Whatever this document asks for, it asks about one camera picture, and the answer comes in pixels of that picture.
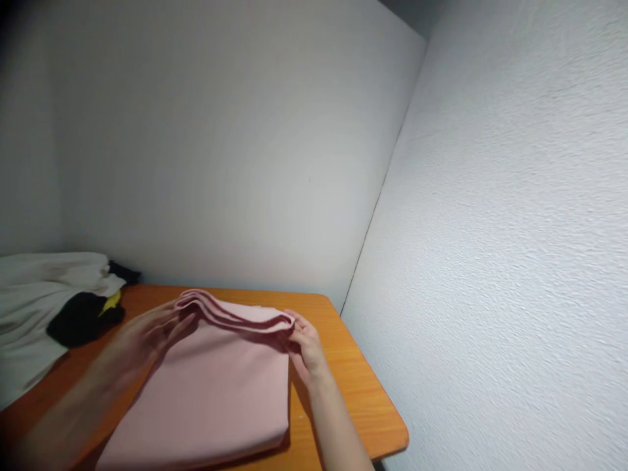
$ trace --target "yellow fabric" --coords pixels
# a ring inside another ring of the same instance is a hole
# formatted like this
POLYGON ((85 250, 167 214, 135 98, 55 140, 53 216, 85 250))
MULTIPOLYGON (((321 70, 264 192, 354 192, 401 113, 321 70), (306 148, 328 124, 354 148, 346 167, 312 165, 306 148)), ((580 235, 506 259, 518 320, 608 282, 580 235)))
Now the yellow fabric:
POLYGON ((105 302, 105 305, 103 306, 103 310, 100 311, 99 316, 101 316, 106 310, 111 309, 112 307, 116 307, 120 302, 121 297, 122 293, 120 292, 120 290, 118 290, 113 296, 109 296, 107 298, 107 301, 105 302))

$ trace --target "white fabric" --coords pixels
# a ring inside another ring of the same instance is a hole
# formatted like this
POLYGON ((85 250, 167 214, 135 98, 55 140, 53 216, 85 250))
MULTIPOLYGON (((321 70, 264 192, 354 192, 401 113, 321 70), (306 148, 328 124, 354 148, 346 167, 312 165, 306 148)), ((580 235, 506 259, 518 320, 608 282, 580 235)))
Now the white fabric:
POLYGON ((97 253, 0 258, 0 410, 36 385, 67 349, 46 333, 74 295, 112 296, 123 285, 97 253))

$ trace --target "folded pink fabric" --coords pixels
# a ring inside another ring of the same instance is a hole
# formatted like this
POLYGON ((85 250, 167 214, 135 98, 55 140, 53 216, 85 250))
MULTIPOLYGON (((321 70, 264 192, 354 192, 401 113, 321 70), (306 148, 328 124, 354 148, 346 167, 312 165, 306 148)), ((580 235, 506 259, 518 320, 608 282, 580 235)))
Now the folded pink fabric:
POLYGON ((271 307, 181 294, 201 317, 172 345, 121 420, 99 470, 185 469, 277 447, 288 430, 288 355, 294 319, 271 307))

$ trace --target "orange table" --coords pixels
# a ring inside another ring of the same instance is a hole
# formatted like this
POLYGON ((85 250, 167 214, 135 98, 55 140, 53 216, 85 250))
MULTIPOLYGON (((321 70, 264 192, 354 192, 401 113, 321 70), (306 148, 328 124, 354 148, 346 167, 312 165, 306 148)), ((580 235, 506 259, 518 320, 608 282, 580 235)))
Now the orange table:
MULTIPOLYGON (((122 305, 127 313, 125 322, 156 305, 178 297, 186 289, 153 285, 138 285, 124 289, 122 305)), ((208 291, 217 298, 229 302, 272 306, 280 310, 293 309, 310 320, 321 335, 329 365, 369 456, 373 460, 380 459, 398 453, 408 446, 408 430, 403 420, 326 296, 212 288, 208 291)), ((10 441, 23 437, 46 410, 72 387, 118 329, 84 347, 70 350, 37 386, 0 413, 0 421, 8 428, 10 441)), ((145 376, 138 379, 104 418, 88 447, 83 451, 77 468, 90 468, 94 465, 106 438, 124 416, 144 378, 145 376)), ((307 391, 292 364, 289 378, 289 440, 279 451, 264 453, 255 460, 242 460, 220 468, 321 469, 307 391)))

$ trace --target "black fabric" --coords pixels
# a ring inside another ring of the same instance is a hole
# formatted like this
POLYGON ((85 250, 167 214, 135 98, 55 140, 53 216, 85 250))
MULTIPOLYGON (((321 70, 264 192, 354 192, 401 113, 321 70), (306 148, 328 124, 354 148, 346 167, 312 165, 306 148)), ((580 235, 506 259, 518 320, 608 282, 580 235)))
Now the black fabric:
POLYGON ((124 318, 124 308, 120 304, 100 315, 106 301, 107 298, 93 293, 78 293, 50 321, 46 332, 68 348, 98 339, 124 318))
POLYGON ((139 278, 142 276, 141 271, 133 271, 127 267, 117 264, 113 260, 109 261, 109 273, 116 275, 118 278, 122 278, 129 286, 139 283, 139 278))

